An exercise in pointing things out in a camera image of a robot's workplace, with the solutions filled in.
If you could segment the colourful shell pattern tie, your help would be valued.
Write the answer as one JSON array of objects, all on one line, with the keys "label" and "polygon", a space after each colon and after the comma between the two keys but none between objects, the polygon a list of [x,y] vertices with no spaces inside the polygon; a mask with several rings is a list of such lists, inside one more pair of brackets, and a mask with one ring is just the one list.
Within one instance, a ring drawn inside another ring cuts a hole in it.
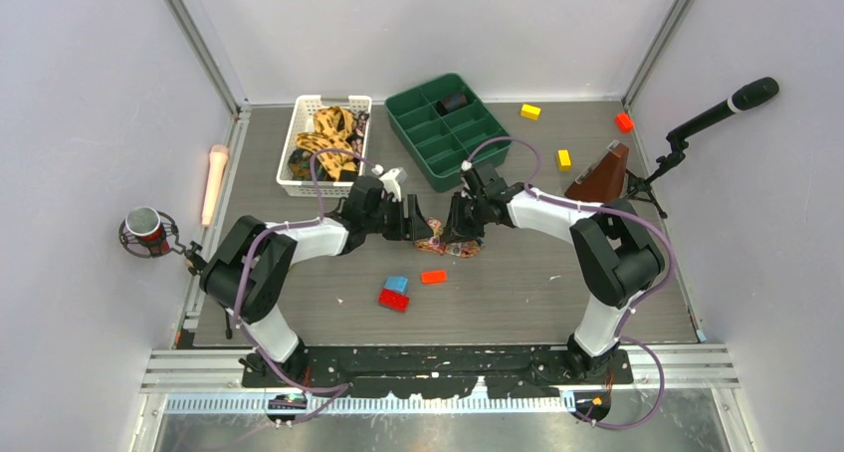
[{"label": "colourful shell pattern tie", "polygon": [[451,243],[446,242],[443,239],[444,224],[437,218],[428,217],[427,225],[431,228],[433,235],[414,242],[414,247],[421,251],[466,259],[480,254],[484,249],[483,242],[477,239]]}]

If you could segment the green compartment tray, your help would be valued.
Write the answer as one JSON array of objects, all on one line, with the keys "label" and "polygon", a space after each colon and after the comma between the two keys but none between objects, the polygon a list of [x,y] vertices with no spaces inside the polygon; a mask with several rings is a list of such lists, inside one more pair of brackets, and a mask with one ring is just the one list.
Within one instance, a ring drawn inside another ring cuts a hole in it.
[{"label": "green compartment tray", "polygon": [[[440,116],[435,103],[461,91],[470,103]],[[502,164],[509,152],[509,133],[456,73],[434,78],[384,101],[390,126],[432,189],[446,192],[459,186],[461,163]]]}]

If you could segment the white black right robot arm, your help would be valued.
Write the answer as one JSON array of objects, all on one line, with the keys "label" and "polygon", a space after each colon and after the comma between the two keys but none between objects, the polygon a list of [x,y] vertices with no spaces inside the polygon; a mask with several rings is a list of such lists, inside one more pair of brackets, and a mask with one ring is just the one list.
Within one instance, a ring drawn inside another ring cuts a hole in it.
[{"label": "white black right robot arm", "polygon": [[590,299],[563,361],[577,380],[595,381],[618,348],[619,328],[634,301],[666,268],[646,222],[626,200],[609,205],[567,200],[522,182],[509,184],[490,163],[466,161],[461,176],[463,187],[452,196],[444,243],[479,240],[486,225],[496,224],[573,246]]}]

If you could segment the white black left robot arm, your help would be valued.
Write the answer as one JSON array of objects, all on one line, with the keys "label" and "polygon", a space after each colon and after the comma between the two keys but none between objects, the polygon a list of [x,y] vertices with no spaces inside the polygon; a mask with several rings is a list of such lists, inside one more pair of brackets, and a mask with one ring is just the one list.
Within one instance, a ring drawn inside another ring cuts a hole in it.
[{"label": "white black left robot arm", "polygon": [[399,181],[362,176],[321,218],[293,223],[266,223],[251,215],[239,218],[198,269],[199,287],[245,326],[269,358],[269,376],[282,386],[292,386],[304,377],[306,362],[298,353],[303,342],[278,306],[291,267],[349,254],[370,235],[413,242],[432,237],[433,230],[416,195],[401,195]]}]

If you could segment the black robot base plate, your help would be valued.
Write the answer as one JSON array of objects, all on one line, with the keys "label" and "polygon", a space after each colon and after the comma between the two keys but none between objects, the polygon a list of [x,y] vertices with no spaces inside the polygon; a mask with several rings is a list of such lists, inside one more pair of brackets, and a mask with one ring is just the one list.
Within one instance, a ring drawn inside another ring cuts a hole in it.
[{"label": "black robot base plate", "polygon": [[534,398],[633,381],[622,349],[586,359],[552,345],[301,346],[279,368],[325,398],[339,389],[353,398],[465,398],[477,387],[491,398]]}]

